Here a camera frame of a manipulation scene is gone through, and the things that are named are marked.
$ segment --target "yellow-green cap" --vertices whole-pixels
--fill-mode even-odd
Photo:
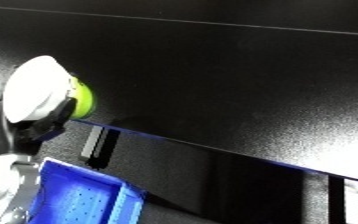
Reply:
[[[81,82],[78,78],[72,77],[72,84],[74,84],[75,95],[77,99],[77,106],[71,118],[83,119],[90,116],[96,108],[96,99],[92,90]]]

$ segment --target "blue bin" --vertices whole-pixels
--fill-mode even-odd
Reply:
[[[29,223],[135,224],[145,195],[118,178],[47,158]]]

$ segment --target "black table surface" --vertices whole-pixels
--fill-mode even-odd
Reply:
[[[358,34],[0,9],[0,88],[45,54],[85,122],[358,179]]]

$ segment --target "black surface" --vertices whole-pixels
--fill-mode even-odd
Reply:
[[[302,224],[330,223],[328,178],[327,175],[305,172],[302,190]]]
[[[346,224],[345,212],[345,180],[329,178],[329,223]]]
[[[40,159],[48,156],[85,166],[78,160],[90,126],[67,124],[68,131],[48,142]],[[221,154],[189,145],[123,133],[104,173],[121,177],[178,208],[224,223],[325,223],[328,212],[324,176],[304,175],[240,156]],[[158,207],[146,209],[142,223],[209,222],[183,212]]]
[[[90,122],[358,179],[358,36],[0,10],[0,76],[42,54]]]
[[[358,32],[355,0],[1,0],[2,7]]]
[[[177,210],[164,208],[151,203],[146,203],[139,217],[139,224],[216,224],[216,222],[201,219]]]

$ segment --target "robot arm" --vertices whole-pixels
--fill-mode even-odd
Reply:
[[[50,61],[51,57],[38,57],[19,67],[11,77],[13,81],[11,79],[8,81],[4,97],[0,101],[0,224],[22,224],[29,221],[28,211],[40,184],[39,165],[33,161],[33,157],[38,154],[43,142],[64,132],[64,124],[73,117],[73,114],[77,114],[76,118],[78,118],[81,117],[79,115],[89,115],[94,109],[93,103],[84,103],[84,100],[93,101],[93,98],[78,99],[76,97],[80,88],[73,86],[73,78],[66,74],[63,74],[66,78],[68,77],[67,83],[63,83],[68,86],[65,87],[66,91],[61,91],[61,86],[64,87],[64,85],[57,85],[59,88],[51,85],[50,92],[44,94],[46,98],[39,98],[39,102],[35,104],[33,99],[29,99],[29,101],[33,101],[33,108],[26,107],[20,110],[20,108],[12,108],[13,104],[6,102],[6,100],[10,102],[16,100],[22,106],[27,106],[23,104],[23,99],[12,99],[12,95],[15,94],[6,97],[6,93],[20,88],[15,81],[17,83],[17,77],[22,80],[28,75],[23,76],[23,70],[28,72],[28,67],[34,65],[34,61],[35,64],[43,62],[42,65],[44,65],[45,59]],[[56,73],[56,64],[48,67],[52,68],[51,72]]]

